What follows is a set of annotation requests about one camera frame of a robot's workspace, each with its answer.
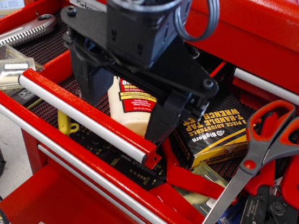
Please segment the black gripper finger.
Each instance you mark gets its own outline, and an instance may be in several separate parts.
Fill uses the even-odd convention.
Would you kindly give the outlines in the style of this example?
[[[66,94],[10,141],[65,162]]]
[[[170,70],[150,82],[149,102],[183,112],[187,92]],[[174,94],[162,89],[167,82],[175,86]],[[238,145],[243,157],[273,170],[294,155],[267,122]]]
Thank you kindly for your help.
[[[154,143],[163,142],[181,121],[200,120],[209,104],[189,92],[172,90],[165,102],[157,102],[152,110],[145,138]]]

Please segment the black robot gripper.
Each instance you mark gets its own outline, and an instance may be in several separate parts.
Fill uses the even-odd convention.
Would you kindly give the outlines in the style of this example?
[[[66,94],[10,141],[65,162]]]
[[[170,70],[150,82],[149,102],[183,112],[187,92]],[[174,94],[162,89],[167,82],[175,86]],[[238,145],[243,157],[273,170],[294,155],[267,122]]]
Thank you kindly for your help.
[[[191,59],[184,42],[205,40],[214,33],[219,0],[207,0],[209,21],[200,36],[185,29],[192,0],[106,2],[105,12],[72,6],[61,11],[74,77],[87,102],[94,106],[106,94],[108,70],[147,91],[155,86],[195,97],[216,95],[217,83]]]

